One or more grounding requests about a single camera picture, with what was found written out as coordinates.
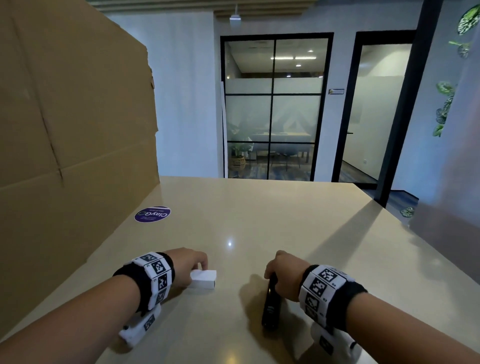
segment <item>door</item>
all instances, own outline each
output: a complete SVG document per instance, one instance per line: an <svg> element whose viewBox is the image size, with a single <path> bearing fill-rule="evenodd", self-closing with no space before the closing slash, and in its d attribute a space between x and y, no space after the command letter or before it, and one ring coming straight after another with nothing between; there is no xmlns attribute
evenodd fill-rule
<svg viewBox="0 0 480 364"><path fill-rule="evenodd" d="M332 182L376 189L414 35L357 33Z"/></svg>
<svg viewBox="0 0 480 364"><path fill-rule="evenodd" d="M332 37L221 38L229 178L313 181Z"/></svg>

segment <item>forearm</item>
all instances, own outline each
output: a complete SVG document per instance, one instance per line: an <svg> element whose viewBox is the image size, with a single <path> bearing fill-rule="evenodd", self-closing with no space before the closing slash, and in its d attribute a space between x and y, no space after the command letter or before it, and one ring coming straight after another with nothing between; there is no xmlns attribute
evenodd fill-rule
<svg viewBox="0 0 480 364"><path fill-rule="evenodd" d="M131 278L112 277L1 343L0 362L94 363L139 302Z"/></svg>
<svg viewBox="0 0 480 364"><path fill-rule="evenodd" d="M378 363L480 363L480 354L368 293L348 305L347 331Z"/></svg>

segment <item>round sticker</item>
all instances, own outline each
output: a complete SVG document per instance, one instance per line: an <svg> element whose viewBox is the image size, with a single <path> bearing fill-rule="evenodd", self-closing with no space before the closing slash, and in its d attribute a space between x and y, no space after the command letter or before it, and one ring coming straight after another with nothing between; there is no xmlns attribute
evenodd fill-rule
<svg viewBox="0 0 480 364"><path fill-rule="evenodd" d="M144 208L135 214L135 220L138 222L155 222L170 215L171 210L165 206L153 206Z"/></svg>

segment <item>cardboard box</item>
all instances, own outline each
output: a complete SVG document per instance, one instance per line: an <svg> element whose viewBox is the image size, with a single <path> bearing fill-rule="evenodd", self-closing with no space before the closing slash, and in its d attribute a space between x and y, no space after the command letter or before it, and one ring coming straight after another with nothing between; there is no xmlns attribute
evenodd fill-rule
<svg viewBox="0 0 480 364"><path fill-rule="evenodd" d="M145 46L83 0L0 0L0 337L159 183Z"/></svg>

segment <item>wicker basket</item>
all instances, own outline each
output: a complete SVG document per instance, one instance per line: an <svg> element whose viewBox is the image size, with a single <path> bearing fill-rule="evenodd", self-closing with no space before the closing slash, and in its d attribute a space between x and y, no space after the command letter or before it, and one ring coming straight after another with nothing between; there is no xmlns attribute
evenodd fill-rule
<svg viewBox="0 0 480 364"><path fill-rule="evenodd" d="M228 167L230 170L242 170L245 168L245 158L243 156L233 156L230 158Z"/></svg>

